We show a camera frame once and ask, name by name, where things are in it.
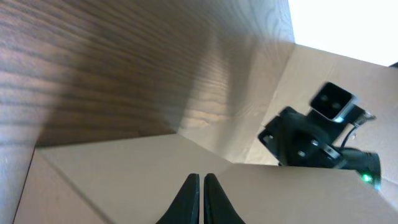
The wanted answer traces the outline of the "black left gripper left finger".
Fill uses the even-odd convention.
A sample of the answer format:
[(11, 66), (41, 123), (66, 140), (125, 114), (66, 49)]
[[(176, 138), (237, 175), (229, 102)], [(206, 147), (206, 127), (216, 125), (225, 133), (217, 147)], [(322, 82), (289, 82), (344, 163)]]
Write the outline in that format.
[(198, 224), (200, 176), (189, 174), (167, 211), (156, 224)]

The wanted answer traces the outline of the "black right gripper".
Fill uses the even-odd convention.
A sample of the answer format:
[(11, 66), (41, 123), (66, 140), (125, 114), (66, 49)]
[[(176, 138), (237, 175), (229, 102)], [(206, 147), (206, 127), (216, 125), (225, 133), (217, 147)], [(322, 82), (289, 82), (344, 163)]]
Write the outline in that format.
[(287, 106), (257, 138), (280, 166), (341, 169), (347, 159), (333, 142), (344, 128), (314, 110), (304, 115)]

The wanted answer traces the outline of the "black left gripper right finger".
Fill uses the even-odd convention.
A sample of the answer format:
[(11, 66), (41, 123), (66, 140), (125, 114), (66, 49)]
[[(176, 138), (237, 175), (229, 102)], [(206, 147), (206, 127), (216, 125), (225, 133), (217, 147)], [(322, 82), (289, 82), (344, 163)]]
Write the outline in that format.
[(203, 199), (204, 224), (245, 224), (212, 173), (204, 178)]

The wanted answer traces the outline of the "brown cardboard box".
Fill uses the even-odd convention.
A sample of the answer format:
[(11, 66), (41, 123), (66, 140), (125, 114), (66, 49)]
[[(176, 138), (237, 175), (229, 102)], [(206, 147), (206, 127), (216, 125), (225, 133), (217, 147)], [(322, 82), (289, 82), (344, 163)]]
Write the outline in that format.
[(210, 98), (172, 89), (73, 120), (66, 105), (39, 134), (16, 223), (154, 223), (187, 174), (214, 172), (247, 223), (396, 223), (386, 191), (352, 171), (278, 168), (255, 135), (284, 105), (307, 110), (335, 82), (379, 114), (361, 145), (397, 177), (397, 70), (296, 45), (223, 63), (229, 88)]

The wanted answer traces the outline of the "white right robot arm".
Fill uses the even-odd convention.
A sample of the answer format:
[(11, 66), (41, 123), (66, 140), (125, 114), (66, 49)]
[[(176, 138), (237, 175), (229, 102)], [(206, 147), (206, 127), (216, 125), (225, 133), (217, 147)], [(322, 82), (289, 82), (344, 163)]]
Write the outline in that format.
[(358, 106), (340, 123), (315, 110), (304, 115), (288, 106), (265, 125), (257, 138), (279, 166), (353, 170), (365, 183), (380, 190), (379, 155), (346, 145), (358, 128), (375, 119)]

